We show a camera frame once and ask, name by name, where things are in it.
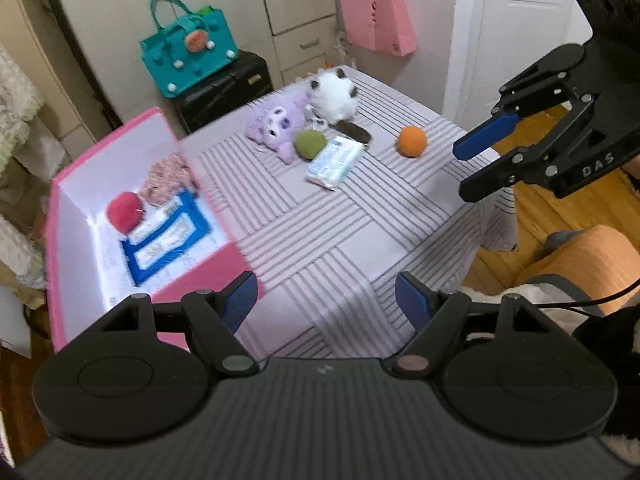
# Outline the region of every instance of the table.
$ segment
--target table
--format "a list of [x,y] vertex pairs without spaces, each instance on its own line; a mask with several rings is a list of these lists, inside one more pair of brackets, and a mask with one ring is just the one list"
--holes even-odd
[[[453,291],[480,246],[516,248],[511,189],[476,204],[458,196],[460,180],[497,153],[455,160],[451,147],[463,130],[343,68],[359,92],[354,122],[372,143],[339,190],[306,182],[306,162],[285,165],[245,137],[255,104],[182,142],[204,192],[264,284],[265,294],[236,333],[257,360],[393,354],[415,333],[395,301],[398,272]],[[410,124],[429,139],[417,159],[395,149],[399,131]]]

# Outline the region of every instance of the metal screw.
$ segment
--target metal screw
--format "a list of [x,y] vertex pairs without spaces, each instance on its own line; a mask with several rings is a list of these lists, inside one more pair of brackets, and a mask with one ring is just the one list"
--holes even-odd
[[429,360],[421,355],[403,355],[396,364],[405,372],[421,372],[429,367]]
[[222,367],[228,372],[245,372],[254,365],[254,360],[246,355],[229,355],[222,359]]

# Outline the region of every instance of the orange ball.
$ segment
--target orange ball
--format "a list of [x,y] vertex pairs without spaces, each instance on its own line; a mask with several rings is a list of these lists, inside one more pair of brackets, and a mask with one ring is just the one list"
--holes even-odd
[[427,147],[427,135],[418,126],[407,126],[400,130],[398,151],[405,156],[420,156]]

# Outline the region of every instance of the gray ribbed surface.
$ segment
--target gray ribbed surface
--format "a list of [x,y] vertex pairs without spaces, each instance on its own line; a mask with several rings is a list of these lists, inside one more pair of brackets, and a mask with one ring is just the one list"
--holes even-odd
[[595,439],[519,448],[479,436],[427,384],[376,361],[280,359],[225,381],[200,416],[156,441],[55,440],[20,468],[29,480],[620,480],[629,470]]

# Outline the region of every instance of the door frame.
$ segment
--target door frame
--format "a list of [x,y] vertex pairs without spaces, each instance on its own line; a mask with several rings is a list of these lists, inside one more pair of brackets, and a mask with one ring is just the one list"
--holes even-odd
[[465,111],[476,69],[484,0],[456,0],[442,115],[458,123]]

